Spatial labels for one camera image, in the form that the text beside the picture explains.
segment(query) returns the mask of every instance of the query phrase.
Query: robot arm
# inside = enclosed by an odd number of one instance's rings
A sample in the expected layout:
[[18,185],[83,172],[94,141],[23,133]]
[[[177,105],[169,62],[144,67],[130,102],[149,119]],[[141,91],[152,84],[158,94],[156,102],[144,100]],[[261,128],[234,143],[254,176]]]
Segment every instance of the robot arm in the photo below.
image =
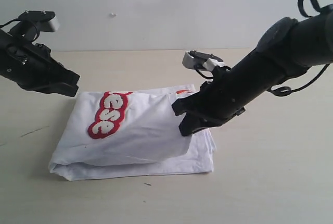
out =
[[[2,27],[18,22],[8,33]],[[0,26],[0,75],[22,89],[41,93],[75,96],[80,76],[55,61],[43,44],[32,44],[41,31],[59,27],[52,11],[26,11]]]
[[[183,136],[225,124],[242,114],[244,106],[265,91],[286,96],[313,83],[333,63],[333,5],[320,8],[317,0],[310,0],[319,15],[310,17],[298,0],[301,15],[297,21],[285,17],[275,23],[259,40],[256,48],[233,68],[213,55],[195,51],[185,53],[183,65],[211,71],[212,79],[202,84],[200,91],[172,105],[175,114],[186,113],[179,129]],[[305,74],[312,66],[325,65],[321,72],[305,86],[292,90],[272,86]]]

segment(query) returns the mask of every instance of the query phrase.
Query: scratch on table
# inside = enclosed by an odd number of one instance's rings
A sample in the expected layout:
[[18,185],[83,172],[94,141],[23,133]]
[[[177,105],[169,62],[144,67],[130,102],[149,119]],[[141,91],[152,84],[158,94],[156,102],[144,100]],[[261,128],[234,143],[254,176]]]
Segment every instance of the scratch on table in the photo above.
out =
[[45,128],[48,128],[48,127],[49,127],[49,126],[45,126],[45,127],[41,127],[41,128],[39,128],[39,129],[35,129],[35,130],[31,131],[31,132],[28,132],[28,133],[26,133],[26,134],[21,135],[20,137],[24,137],[24,136],[26,136],[26,135],[28,135],[28,134],[32,134],[32,133],[34,133],[34,132],[40,131],[40,130],[45,129]]

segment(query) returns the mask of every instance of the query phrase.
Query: white cloth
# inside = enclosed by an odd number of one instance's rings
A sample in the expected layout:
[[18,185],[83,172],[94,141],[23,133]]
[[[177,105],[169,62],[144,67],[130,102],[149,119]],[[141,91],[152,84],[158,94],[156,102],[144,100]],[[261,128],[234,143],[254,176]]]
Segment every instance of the white cloth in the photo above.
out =
[[68,180],[213,171],[209,130],[181,136],[171,104],[193,85],[136,92],[84,92],[51,158]]

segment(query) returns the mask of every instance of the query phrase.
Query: white wall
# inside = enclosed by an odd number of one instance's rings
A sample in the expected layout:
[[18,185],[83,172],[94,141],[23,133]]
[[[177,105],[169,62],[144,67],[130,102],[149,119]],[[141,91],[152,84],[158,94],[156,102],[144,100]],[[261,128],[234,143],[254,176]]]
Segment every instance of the white wall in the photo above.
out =
[[252,47],[281,17],[301,18],[297,0],[0,0],[0,23],[26,9],[56,12],[61,28],[39,39],[54,51]]

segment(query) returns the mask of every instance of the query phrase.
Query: beige table surface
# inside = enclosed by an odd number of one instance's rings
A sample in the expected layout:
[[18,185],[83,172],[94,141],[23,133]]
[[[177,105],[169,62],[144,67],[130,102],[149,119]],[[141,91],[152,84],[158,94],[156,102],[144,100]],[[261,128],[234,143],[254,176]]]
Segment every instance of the beige table surface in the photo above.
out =
[[[207,52],[232,66],[249,49]],[[199,88],[203,79],[182,66],[183,53],[53,57],[81,75],[80,91]],[[317,71],[288,84],[303,85]],[[332,82],[329,68],[290,97],[264,93],[213,129],[213,173],[68,182],[47,165],[75,100],[0,78],[0,223],[333,223]]]

